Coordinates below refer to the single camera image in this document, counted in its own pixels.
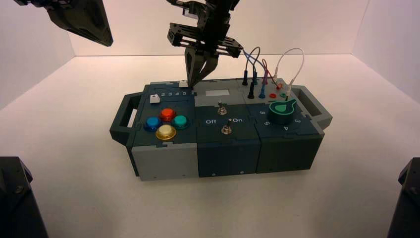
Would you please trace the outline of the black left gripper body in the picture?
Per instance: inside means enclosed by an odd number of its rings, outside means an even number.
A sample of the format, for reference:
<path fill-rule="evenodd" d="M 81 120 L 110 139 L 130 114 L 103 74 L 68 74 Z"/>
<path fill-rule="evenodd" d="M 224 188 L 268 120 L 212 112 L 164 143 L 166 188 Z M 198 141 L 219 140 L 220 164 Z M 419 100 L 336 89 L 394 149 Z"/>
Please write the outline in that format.
<path fill-rule="evenodd" d="M 35 7 L 43 7 L 45 9 L 56 8 L 73 8 L 77 0 L 14 0 L 18 5 L 24 6 L 32 4 Z"/>

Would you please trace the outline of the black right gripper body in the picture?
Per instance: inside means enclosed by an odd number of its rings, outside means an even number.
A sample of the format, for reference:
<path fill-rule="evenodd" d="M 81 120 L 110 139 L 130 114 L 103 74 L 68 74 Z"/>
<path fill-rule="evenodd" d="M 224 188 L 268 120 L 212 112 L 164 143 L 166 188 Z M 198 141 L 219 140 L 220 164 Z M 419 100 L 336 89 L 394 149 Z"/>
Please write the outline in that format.
<path fill-rule="evenodd" d="M 172 46 L 238 58 L 243 47 L 228 37 L 230 12 L 238 0 L 170 0 L 172 6 L 183 9 L 183 16 L 197 20 L 196 26 L 170 23 L 167 38 Z"/>

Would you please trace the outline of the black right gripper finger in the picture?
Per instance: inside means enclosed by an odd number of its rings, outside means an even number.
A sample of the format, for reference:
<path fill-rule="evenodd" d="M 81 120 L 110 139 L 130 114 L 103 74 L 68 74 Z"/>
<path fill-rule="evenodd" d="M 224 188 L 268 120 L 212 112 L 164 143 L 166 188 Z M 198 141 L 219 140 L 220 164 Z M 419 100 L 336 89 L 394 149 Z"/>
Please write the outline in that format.
<path fill-rule="evenodd" d="M 218 65 L 219 55 L 206 56 L 203 65 L 199 71 L 197 81 L 200 82 L 212 73 Z"/>
<path fill-rule="evenodd" d="M 193 48 L 185 49 L 185 64 L 187 71 L 187 83 L 189 87 L 194 87 L 204 79 L 202 72 L 205 66 L 206 58 L 203 51 L 197 51 Z"/>

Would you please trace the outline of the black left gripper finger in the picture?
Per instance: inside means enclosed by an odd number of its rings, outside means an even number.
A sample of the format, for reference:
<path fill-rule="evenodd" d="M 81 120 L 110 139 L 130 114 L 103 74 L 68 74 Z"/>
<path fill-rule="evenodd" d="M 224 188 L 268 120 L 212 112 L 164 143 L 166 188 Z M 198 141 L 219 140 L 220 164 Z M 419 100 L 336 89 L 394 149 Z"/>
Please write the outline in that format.
<path fill-rule="evenodd" d="M 110 47 L 113 37 L 103 1 L 54 0 L 47 6 L 50 20 L 59 28 Z"/>

